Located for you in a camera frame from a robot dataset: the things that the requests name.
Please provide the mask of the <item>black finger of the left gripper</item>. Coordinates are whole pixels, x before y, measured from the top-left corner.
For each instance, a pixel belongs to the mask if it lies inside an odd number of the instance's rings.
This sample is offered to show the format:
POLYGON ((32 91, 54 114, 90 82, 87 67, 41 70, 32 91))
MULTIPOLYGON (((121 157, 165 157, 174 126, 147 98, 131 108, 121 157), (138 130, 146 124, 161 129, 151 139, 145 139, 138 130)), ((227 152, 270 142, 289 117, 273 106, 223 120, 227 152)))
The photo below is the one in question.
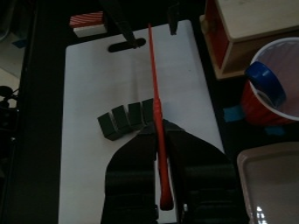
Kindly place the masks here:
POLYGON ((114 20, 117 27, 126 38, 126 41, 134 48, 138 48, 137 37, 133 31, 131 25, 127 21, 126 15, 123 13, 119 1, 118 0, 99 0, 99 3, 105 11, 110 15, 111 19, 114 20))
POLYGON ((177 34, 179 24, 179 0, 167 0, 167 20, 170 25, 170 32, 177 34))

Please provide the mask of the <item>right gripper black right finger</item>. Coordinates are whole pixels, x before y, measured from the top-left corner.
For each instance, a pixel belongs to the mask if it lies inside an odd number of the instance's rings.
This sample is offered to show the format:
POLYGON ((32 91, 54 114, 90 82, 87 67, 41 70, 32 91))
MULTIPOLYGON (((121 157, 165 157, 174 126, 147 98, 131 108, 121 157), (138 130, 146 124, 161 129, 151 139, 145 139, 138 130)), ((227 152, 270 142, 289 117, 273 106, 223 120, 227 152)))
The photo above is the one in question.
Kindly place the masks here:
POLYGON ((234 164, 179 125, 163 123, 178 224, 249 224, 234 164))

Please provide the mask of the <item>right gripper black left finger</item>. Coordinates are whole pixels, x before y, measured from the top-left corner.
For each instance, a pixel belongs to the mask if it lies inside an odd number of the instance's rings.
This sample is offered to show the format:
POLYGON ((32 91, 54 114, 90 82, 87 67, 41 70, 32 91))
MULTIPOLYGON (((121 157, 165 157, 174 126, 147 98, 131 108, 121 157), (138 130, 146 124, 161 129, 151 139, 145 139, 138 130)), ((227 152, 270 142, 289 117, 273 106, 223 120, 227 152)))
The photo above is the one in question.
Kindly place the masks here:
POLYGON ((154 125, 118 149, 106 171, 101 224, 157 224, 154 125))

